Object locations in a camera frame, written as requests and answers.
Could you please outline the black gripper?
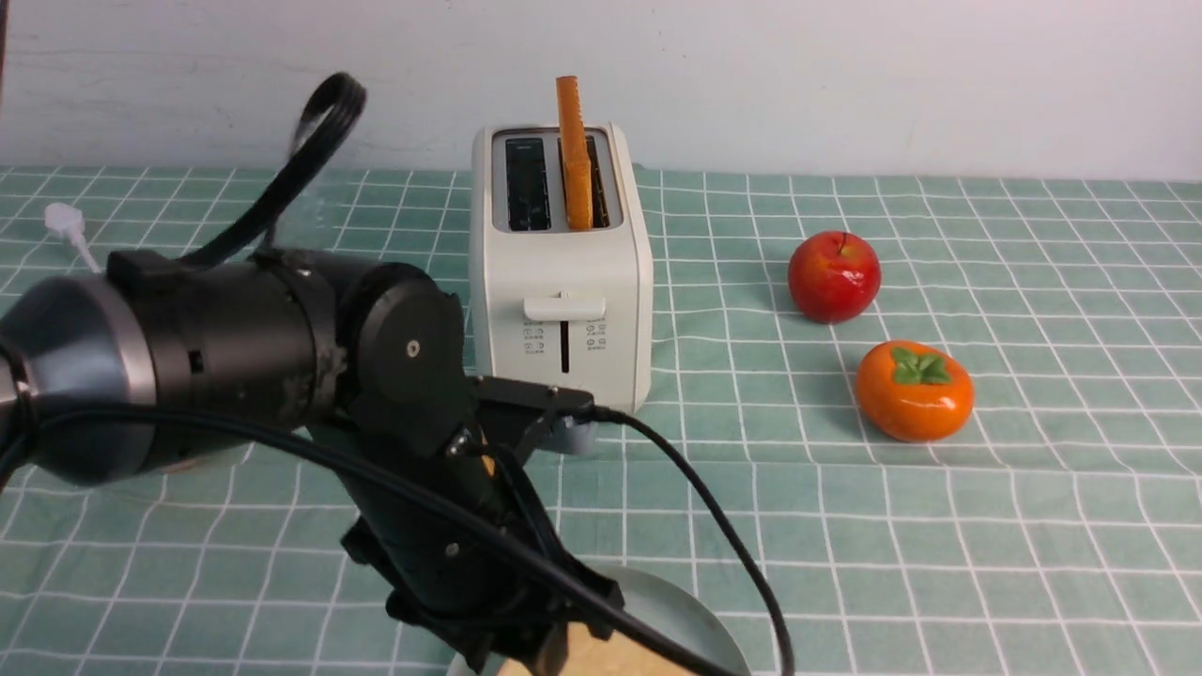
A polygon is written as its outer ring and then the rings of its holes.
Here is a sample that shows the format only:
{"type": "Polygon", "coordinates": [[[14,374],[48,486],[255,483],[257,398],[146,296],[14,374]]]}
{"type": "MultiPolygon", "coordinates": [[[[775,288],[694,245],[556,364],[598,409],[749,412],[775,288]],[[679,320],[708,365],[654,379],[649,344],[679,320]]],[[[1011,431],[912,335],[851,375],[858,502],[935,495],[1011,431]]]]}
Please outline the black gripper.
{"type": "Polygon", "coordinates": [[[388,581],[391,617],[438,635],[472,670],[499,654],[536,675],[557,675],[569,654],[570,623],[609,638],[609,622],[554,591],[531,565],[506,563],[447,514],[447,505],[459,508],[504,542],[600,595],[607,607],[623,610],[620,586],[567,551],[524,472],[546,437],[575,426],[576,416],[594,407],[593,395],[575,389],[439,376],[345,393],[328,419],[310,423],[319,445],[426,492],[407,500],[340,475],[358,509],[343,547],[388,581]]]}

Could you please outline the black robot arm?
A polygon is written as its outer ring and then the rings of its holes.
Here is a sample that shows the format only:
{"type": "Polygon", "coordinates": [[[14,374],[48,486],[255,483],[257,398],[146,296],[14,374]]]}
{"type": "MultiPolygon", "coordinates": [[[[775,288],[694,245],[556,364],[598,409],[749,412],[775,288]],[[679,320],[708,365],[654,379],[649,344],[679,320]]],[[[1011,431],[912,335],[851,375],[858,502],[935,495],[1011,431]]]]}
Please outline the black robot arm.
{"type": "Polygon", "coordinates": [[[112,253],[2,316],[2,475],[79,487],[256,441],[335,472],[350,561],[391,619],[481,670],[557,675],[569,628],[609,638],[619,585],[557,535],[524,466],[593,395],[464,369],[460,300],[407,263],[257,253],[203,267],[112,253]]]}

